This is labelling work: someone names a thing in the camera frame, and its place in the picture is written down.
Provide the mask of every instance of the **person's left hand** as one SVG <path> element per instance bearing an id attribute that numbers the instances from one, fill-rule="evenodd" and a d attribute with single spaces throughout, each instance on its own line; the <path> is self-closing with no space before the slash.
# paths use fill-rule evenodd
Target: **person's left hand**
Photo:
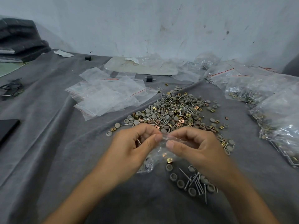
<path id="1" fill-rule="evenodd" d="M 112 186 L 116 186 L 138 171 L 149 152 L 161 140 L 161 132 L 146 123 L 121 130 L 116 133 L 110 147 L 91 174 L 95 178 L 104 177 L 113 184 Z"/>

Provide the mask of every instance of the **plastic bag held in hands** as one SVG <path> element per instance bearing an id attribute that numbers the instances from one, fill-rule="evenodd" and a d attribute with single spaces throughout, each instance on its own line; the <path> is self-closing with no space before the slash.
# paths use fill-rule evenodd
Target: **plastic bag held in hands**
<path id="1" fill-rule="evenodd" d="M 160 162 L 166 162 L 167 159 L 171 158 L 172 161 L 180 160 L 181 158 L 173 154 L 166 148 L 166 143 L 169 140 L 174 140 L 189 147 L 193 147 L 193 144 L 188 141 L 183 141 L 179 138 L 171 136 L 169 133 L 162 133 L 163 138 L 159 145 L 154 148 L 145 159 L 143 165 L 140 167 L 137 173 L 150 173 L 154 167 Z"/>

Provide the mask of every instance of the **gray surface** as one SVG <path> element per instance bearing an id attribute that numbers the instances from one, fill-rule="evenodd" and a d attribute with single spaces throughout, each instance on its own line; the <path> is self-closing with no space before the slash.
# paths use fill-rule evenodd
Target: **gray surface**
<path id="1" fill-rule="evenodd" d="M 106 136 L 108 129 L 133 112 L 133 108 L 127 108 L 84 121 L 73 108 L 76 103 L 64 89 L 78 82 L 78 74 L 89 66 L 99 66 L 109 59 L 92 58 L 91 62 L 85 62 L 84 55 L 63 58 L 50 52 L 0 79 L 3 84 L 8 79 L 23 77 L 27 87 L 13 100 L 0 101 L 0 119 L 22 121 L 0 150 L 0 223 L 41 222 L 107 149 L 113 139 Z M 146 85 L 163 86 L 166 92 L 178 85 L 168 76 L 155 78 L 156 82 Z M 226 100 L 211 84 L 200 82 L 185 91 L 218 100 L 222 106 L 215 113 L 203 111 L 204 122 L 214 117 L 229 124 L 222 134 L 236 143 L 231 158 L 252 180 L 282 223 L 297 223 L 298 171 L 267 141 L 257 137 L 258 126 L 247 116 L 246 105 Z M 188 163 L 177 162 L 173 170 L 179 179 L 186 180 L 178 167 L 187 171 Z M 235 222 L 221 192 L 209 194 L 205 206 L 203 198 L 191 198 L 179 190 L 169 174 L 165 164 L 160 164 L 152 173 L 133 176 L 99 203 L 87 223 L 225 223 L 223 217 Z"/>

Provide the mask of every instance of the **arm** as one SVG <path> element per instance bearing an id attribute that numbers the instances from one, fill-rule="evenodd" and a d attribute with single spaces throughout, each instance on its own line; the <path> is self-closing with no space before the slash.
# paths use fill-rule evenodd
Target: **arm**
<path id="1" fill-rule="evenodd" d="M 137 139 L 142 142 L 139 147 Z M 83 223 L 101 198 L 138 171 L 161 140 L 158 129 L 148 124 L 118 132 L 92 172 L 43 224 Z"/>
<path id="2" fill-rule="evenodd" d="M 168 141 L 166 146 L 174 154 L 188 160 L 223 191 L 241 224 L 279 224 L 263 199 L 225 154 L 212 132 L 183 127 L 171 134 L 197 144 L 198 149 L 176 141 Z"/>

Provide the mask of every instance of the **wall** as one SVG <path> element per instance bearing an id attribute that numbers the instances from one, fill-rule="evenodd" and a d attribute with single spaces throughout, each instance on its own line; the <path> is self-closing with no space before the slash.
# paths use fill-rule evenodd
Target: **wall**
<path id="1" fill-rule="evenodd" d="M 104 56 L 222 59 L 282 68 L 299 52 L 299 0 L 1 0 L 52 48 Z"/>

